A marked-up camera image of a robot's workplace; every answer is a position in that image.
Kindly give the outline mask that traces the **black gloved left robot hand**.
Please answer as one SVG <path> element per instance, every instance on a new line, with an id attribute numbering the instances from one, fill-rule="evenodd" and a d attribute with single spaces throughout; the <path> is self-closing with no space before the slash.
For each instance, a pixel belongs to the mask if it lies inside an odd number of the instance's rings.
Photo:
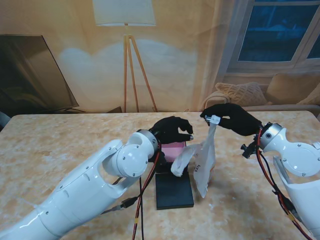
<path id="1" fill-rule="evenodd" d="M 193 127 L 187 119 L 177 116 L 165 117 L 156 122 L 149 131 L 161 144 L 181 143 L 193 140 Z"/>

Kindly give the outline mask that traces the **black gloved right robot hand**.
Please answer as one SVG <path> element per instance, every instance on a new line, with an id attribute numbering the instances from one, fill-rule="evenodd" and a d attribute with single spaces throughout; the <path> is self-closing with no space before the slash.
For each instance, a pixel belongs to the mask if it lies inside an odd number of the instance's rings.
<path id="1" fill-rule="evenodd" d="M 234 103 L 215 104 L 203 110 L 201 118 L 220 117 L 219 126 L 232 130 L 241 136 L 257 134 L 263 127 L 262 122 Z"/>

